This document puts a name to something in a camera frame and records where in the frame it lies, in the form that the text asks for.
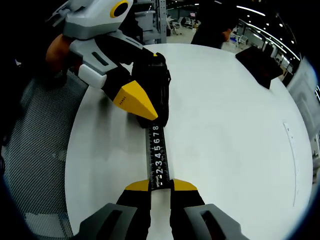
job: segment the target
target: black tape measure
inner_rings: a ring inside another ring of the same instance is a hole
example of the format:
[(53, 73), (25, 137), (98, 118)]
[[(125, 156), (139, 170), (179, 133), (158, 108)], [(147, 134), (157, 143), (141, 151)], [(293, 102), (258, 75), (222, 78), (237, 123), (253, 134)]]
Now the black tape measure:
[(164, 128), (156, 123), (151, 124), (146, 130), (145, 142), (151, 190), (170, 188)]

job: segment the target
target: desk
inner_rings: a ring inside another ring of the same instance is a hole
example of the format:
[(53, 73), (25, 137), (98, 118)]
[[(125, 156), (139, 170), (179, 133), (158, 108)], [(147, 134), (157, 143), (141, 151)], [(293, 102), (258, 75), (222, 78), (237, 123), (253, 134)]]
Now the desk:
[[(284, 239), (306, 210), (313, 175), (307, 130), (285, 86), (274, 79), (265, 89), (233, 53), (220, 49), (146, 48), (166, 57), (172, 77), (164, 129), (170, 177), (197, 186), (204, 202), (238, 221), (249, 239)], [(294, 137), (294, 154), (284, 122)], [(144, 179), (145, 130), (101, 90), (89, 87), (66, 156), (73, 233), (82, 220), (116, 203), (127, 185)], [(170, 191), (152, 192), (151, 205), (148, 239), (172, 239)]]

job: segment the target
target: ceiling light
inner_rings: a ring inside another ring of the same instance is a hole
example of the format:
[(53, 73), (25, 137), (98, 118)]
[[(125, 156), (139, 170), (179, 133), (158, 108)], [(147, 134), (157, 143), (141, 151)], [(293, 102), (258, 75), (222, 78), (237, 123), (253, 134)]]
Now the ceiling light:
[(258, 36), (257, 34), (254, 33), (253, 35), (254, 35), (256, 38), (262, 40), (262, 37)]
[[(272, 36), (270, 33), (262, 30), (261, 28), (255, 26), (255, 25), (252, 25), (251, 23), (249, 23), (248, 25), (249, 25), (250, 27), (256, 28), (256, 29), (264, 32), (265, 34), (269, 35), (269, 36), (272, 37), (273, 39), (275, 39), (275, 40), (277, 40), (278, 42), (280, 42), (277, 38), (275, 38), (274, 36)], [(281, 43), (286, 49), (288, 49), (288, 50), (290, 51), (290, 53), (292, 53), (292, 54), (296, 57), (296, 59), (298, 59), (298, 60), (300, 61), (300, 58), (298, 57), (298, 55), (296, 55), (290, 48), (288, 48), (288, 47), (287, 47), (286, 45), (284, 45), (282, 42), (280, 42), (280, 43)]]
[(250, 8), (247, 8), (247, 7), (244, 7), (244, 6), (236, 6), (238, 9), (244, 9), (244, 10), (248, 10), (248, 11), (251, 11), (251, 12), (254, 12), (256, 14), (260, 14), (262, 16), (266, 16), (264, 13), (262, 12), (259, 12), (259, 11), (256, 11), (256, 10), (253, 10), (253, 9), (250, 9)]

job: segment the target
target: factory floor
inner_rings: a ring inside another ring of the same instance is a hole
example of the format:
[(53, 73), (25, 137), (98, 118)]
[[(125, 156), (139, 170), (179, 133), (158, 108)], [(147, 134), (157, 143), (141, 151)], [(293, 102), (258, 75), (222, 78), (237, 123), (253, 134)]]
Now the factory floor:
[[(192, 39), (194, 38), (194, 35), (196, 33), (196, 29), (190, 29), (190, 28), (186, 28), (186, 27), (182, 27), (179, 28), (177, 30), (177, 34), (173, 34), (171, 33), (171, 36), (167, 36), (166, 37), (166, 42), (168, 44), (190, 44)], [(233, 41), (228, 41), (223, 43), (222, 45), (222, 50), (237, 54), (247, 48), (249, 48), (249, 45), (243, 45), (243, 44), (239, 44), (239, 46), (237, 46)]]

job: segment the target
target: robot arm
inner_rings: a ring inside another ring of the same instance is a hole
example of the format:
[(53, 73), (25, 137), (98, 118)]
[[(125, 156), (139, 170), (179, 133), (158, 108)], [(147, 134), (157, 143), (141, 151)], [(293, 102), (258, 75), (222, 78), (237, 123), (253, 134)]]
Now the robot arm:
[[(157, 57), (118, 30), (132, 4), (133, 0), (69, 0), (57, 10), (61, 16), (58, 21), (65, 19), (63, 34), (75, 39), (70, 50), (82, 58), (78, 72), (80, 79), (94, 88), (103, 89), (118, 107), (143, 117), (141, 121), (159, 120), (163, 99), (151, 100), (150, 95), (155, 89), (150, 90), (149, 87), (146, 91), (141, 85), (145, 82), (143, 73), (135, 74), (133, 79), (121, 65), (134, 62), (137, 66), (152, 62)], [(165, 83), (169, 86), (165, 60), (163, 67)], [(168, 114), (165, 116), (160, 120), (163, 126), (168, 120)]]

